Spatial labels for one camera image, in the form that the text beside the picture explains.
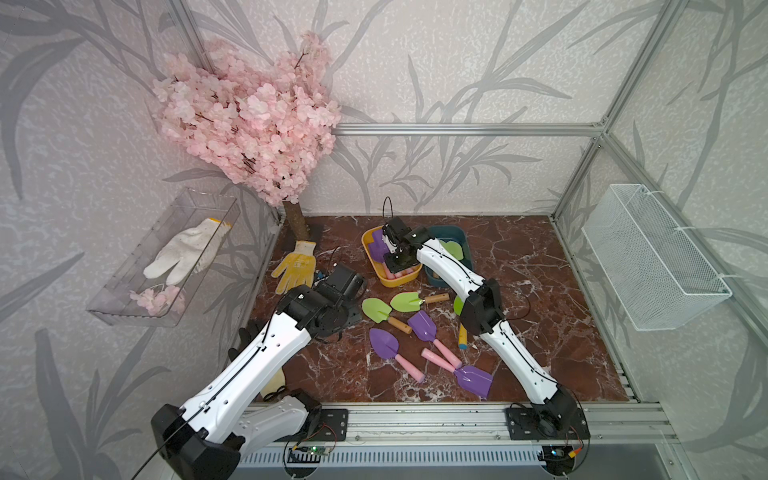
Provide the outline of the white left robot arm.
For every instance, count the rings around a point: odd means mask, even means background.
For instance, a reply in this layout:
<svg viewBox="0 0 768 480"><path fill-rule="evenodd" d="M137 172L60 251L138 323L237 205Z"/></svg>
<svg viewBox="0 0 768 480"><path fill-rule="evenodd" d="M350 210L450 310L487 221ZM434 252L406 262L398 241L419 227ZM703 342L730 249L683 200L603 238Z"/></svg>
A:
<svg viewBox="0 0 768 480"><path fill-rule="evenodd" d="M258 411L247 409L281 368L311 341L341 333L362 318L364 278L338 265L313 286L286 292L273 315L230 365L181 406L151 420L157 452L179 479L227 479L242 456L314 430L321 404L301 390Z"/></svg>

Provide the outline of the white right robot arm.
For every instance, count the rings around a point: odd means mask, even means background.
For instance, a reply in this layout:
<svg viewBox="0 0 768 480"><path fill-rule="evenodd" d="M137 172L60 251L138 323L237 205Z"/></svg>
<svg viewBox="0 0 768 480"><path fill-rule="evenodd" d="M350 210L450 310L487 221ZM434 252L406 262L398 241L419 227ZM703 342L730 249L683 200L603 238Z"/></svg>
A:
<svg viewBox="0 0 768 480"><path fill-rule="evenodd" d="M575 397L537 363L513 332L503 312L499 283L460 263L424 227L410 228L392 217L383 226L385 265L396 273L423 264L446 282L462 301L461 324L480 337L504 361L522 385L536 430L557 438L580 424Z"/></svg>

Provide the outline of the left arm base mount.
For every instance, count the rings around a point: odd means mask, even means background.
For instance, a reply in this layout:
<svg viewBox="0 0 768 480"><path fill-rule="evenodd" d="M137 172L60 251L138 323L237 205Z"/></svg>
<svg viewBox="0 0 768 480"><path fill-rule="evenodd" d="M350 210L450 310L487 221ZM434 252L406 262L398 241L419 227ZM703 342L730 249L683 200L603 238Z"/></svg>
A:
<svg viewBox="0 0 768 480"><path fill-rule="evenodd" d="M345 440L349 422L349 410L345 408L329 408L311 397L302 389L287 390L285 386L263 397L267 403L277 402L286 396L292 396L300 401L308 412L302 427L293 435L278 438L278 441L304 440L312 435L321 440Z"/></svg>

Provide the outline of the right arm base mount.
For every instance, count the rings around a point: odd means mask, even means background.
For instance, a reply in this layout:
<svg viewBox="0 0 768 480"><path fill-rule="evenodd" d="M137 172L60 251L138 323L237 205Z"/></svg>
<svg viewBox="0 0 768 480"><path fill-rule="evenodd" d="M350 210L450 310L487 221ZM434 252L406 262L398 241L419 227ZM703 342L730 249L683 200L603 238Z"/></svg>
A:
<svg viewBox="0 0 768 480"><path fill-rule="evenodd" d="M569 390L559 389L544 404L513 403L504 410L511 440L566 441L591 439L585 410Z"/></svg>

